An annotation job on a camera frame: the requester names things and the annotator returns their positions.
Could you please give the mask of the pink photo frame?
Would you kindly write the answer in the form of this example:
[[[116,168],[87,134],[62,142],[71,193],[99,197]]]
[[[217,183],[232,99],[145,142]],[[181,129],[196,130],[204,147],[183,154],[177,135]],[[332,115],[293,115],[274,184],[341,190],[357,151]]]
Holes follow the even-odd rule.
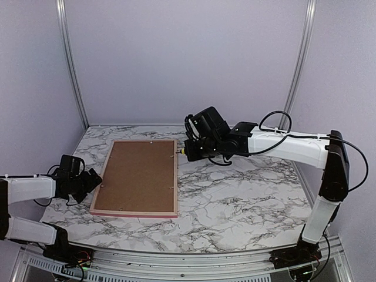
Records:
[[[177,218],[177,161],[175,139],[114,140],[90,214]]]

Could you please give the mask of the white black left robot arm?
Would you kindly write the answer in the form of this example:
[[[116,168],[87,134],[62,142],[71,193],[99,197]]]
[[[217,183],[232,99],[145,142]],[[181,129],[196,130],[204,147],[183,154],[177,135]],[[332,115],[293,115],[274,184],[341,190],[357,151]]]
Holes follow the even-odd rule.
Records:
[[[1,176],[1,240],[35,244],[43,256],[68,267],[88,265],[92,249],[71,244],[66,229],[42,222],[41,217],[53,200],[75,206],[101,182],[94,169],[86,169],[83,159],[70,155],[62,155],[47,173]]]

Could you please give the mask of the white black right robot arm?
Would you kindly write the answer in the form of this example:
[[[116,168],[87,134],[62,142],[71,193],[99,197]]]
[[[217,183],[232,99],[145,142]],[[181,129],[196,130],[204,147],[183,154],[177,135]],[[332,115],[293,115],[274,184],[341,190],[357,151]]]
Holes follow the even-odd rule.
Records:
[[[278,269],[322,257],[319,241],[349,193],[350,165],[339,131],[327,135],[299,133],[254,122],[239,122],[230,127],[212,106],[196,115],[187,115],[184,127],[187,140],[182,153],[190,162],[221,156],[223,166],[229,166],[233,156],[260,155],[322,170],[318,195],[297,244],[273,250],[270,262]]]

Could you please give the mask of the yellow handled screwdriver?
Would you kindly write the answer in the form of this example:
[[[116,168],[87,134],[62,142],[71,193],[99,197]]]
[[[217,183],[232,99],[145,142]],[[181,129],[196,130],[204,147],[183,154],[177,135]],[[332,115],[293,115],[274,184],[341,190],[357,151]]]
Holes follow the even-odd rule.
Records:
[[[186,155],[186,152],[185,152],[184,149],[180,149],[180,150],[176,151],[176,154]]]

